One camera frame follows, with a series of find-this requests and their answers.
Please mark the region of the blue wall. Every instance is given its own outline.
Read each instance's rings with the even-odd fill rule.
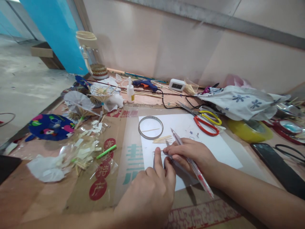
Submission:
[[[66,71],[87,74],[88,70],[75,37],[78,28],[66,0],[20,0],[20,2]]]
[[[22,37],[17,29],[10,23],[10,21],[0,11],[0,33],[12,35],[14,37]]]

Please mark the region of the digital display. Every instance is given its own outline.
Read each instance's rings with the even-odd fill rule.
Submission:
[[[182,88],[182,85],[181,85],[181,84],[175,84],[175,83],[173,83],[173,84],[172,84],[172,88],[181,89],[181,88]]]

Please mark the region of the white cloth with blue flowers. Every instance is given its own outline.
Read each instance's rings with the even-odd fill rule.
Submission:
[[[268,120],[277,112],[275,105],[290,98],[290,95],[269,94],[255,88],[237,86],[220,89],[211,87],[210,93],[196,96],[214,103],[222,114],[236,121]]]

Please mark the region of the blue glue gun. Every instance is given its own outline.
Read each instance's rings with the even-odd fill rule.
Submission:
[[[158,90],[158,87],[152,84],[150,81],[151,80],[135,80],[132,82],[132,84],[137,87],[143,85],[144,88],[149,87],[150,89],[152,89],[153,92],[156,92]]]

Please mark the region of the gray floor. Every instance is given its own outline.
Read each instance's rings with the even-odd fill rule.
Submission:
[[[0,146],[75,81],[74,75],[48,69],[39,57],[31,56],[31,47],[38,43],[18,44],[0,34],[0,113],[16,114],[12,122],[0,127]],[[0,121],[11,117],[0,115]]]

